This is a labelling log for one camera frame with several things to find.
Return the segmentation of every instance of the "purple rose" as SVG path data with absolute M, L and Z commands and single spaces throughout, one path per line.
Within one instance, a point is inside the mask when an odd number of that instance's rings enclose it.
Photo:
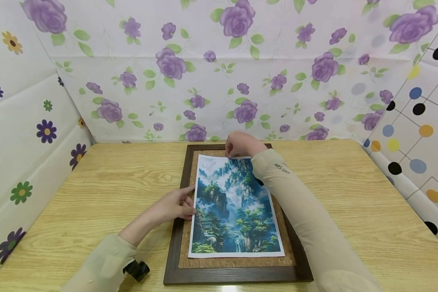
M 256 108 L 258 105 L 250 100 L 243 101 L 240 107 L 234 110 L 234 119 L 237 119 L 238 123 L 248 123 L 255 119 Z
M 370 56 L 368 54 L 363 54 L 359 58 L 359 65 L 366 65 L 370 61 Z
M 271 89 L 280 90 L 286 83 L 287 77 L 282 74 L 278 74 L 271 79 Z
M 313 28 L 313 24 L 307 24 L 306 27 L 300 28 L 297 39 L 300 41 L 300 43 L 309 42 L 311 41 L 311 34 L 314 32 L 315 29 Z
M 234 7 L 227 7 L 220 15 L 220 24 L 224 26 L 224 36 L 242 37 L 253 24 L 255 10 L 247 0 L 238 0 Z
M 97 108 L 97 115 L 109 123 L 118 122 L 122 119 L 122 109 L 118 106 L 117 102 L 104 99 L 101 102 L 101 106 Z
M 383 110 L 381 109 L 376 111 L 375 113 L 364 115 L 364 117 L 362 118 L 362 123 L 365 125 L 364 128 L 367 131 L 372 131 L 375 128 L 378 121 L 381 119 L 383 112 L 384 109 Z
M 67 30 L 65 6 L 57 0 L 25 0 L 22 7 L 28 19 L 34 21 L 38 30 L 53 34 Z
M 393 99 L 393 94 L 389 90 L 382 90 L 380 91 L 380 97 L 381 101 L 388 105 Z
M 136 39 L 136 37 L 141 37 L 141 33 L 139 31 L 139 28 L 141 27 L 141 24 L 136 22 L 134 18 L 130 18 L 129 21 L 125 21 L 123 23 L 123 28 L 125 29 L 125 34 L 132 39 Z
M 120 81 L 123 83 L 123 86 L 126 88 L 133 88 L 136 87 L 136 77 L 130 73 L 125 71 L 123 74 L 120 75 Z
M 335 76 L 339 70 L 339 63 L 334 61 L 333 53 L 326 52 L 315 59 L 311 67 L 313 79 L 328 82 L 331 76 Z
M 313 132 L 309 132 L 305 136 L 305 140 L 324 140 L 328 135 L 329 129 L 324 126 L 318 126 Z
M 248 95 L 250 92 L 249 92 L 249 88 L 250 87 L 248 87 L 245 83 L 239 83 L 238 85 L 237 85 L 237 89 L 238 89 L 238 91 L 240 91 L 240 93 L 241 94 L 244 94 L 244 95 Z
M 213 51 L 207 51 L 206 53 L 204 53 L 203 58 L 206 62 L 212 63 L 216 61 L 216 54 Z
M 185 133 L 185 140 L 190 142 L 203 142 L 206 139 L 206 127 L 194 124 Z
M 324 120 L 324 113 L 322 113 L 322 112 L 317 112 L 317 113 L 315 114 L 315 119 L 316 119 L 318 122 L 323 122 L 323 120 Z
M 343 37 L 346 36 L 347 30 L 345 28 L 339 28 L 335 32 L 331 34 L 331 40 L 329 40 L 329 44 L 333 45 L 338 43 Z
M 101 87 L 93 82 L 86 83 L 86 87 L 96 94 L 102 94 Z
M 154 130 L 156 130 L 157 132 L 162 131 L 164 129 L 164 125 L 161 123 L 154 123 L 153 127 Z
M 190 98 L 191 106 L 194 108 L 204 108 L 204 98 L 201 95 L 195 95 L 195 97 Z
M 289 131 L 289 130 L 290 130 L 290 126 L 289 126 L 289 125 L 286 125 L 286 124 L 281 125 L 280 128 L 279 128 L 279 131 L 280 131 L 281 133 L 285 133 L 285 132 L 287 132 L 287 131 Z
M 177 27 L 172 22 L 164 24 L 164 26 L 161 28 L 161 31 L 163 32 L 162 38 L 165 41 L 170 40 L 174 36 L 176 28 Z
M 183 59 L 176 57 L 170 48 L 164 48 L 156 54 L 157 65 L 161 73 L 168 78 L 182 79 L 182 73 L 187 71 L 187 65 Z
M 438 23 L 435 6 L 425 6 L 416 13 L 406 13 L 397 18 L 389 27 L 391 42 L 414 43 L 433 30 Z

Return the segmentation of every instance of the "table surface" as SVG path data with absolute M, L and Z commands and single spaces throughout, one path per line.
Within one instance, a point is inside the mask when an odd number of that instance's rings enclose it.
M 273 148 L 323 203 L 385 291 L 438 291 L 438 240 L 352 140 L 277 141 Z M 0 270 L 0 292 L 59 291 L 102 238 L 180 185 L 187 144 L 89 149 Z M 151 272 L 120 291 L 315 291 L 314 283 L 163 286 L 172 223 L 137 258 Z

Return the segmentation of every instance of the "hand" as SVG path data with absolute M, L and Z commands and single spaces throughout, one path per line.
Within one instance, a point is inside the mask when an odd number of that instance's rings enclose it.
M 229 158 L 235 156 L 253 157 L 255 154 L 267 149 L 268 147 L 266 147 L 263 142 L 243 132 L 233 132 L 229 134 L 225 142 L 225 154 Z

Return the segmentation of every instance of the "sleeve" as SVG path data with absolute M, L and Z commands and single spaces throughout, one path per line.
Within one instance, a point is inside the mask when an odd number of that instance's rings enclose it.
M 329 213 L 279 154 L 262 151 L 252 158 L 252 165 L 302 242 L 320 291 L 381 291 Z
M 109 234 L 90 253 L 60 292 L 114 292 L 125 279 L 123 268 L 134 261 L 136 247 Z

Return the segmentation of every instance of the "printed picture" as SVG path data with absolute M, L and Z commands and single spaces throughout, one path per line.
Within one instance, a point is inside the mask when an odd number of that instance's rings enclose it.
M 284 256 L 271 194 L 250 157 L 198 156 L 189 258 Z

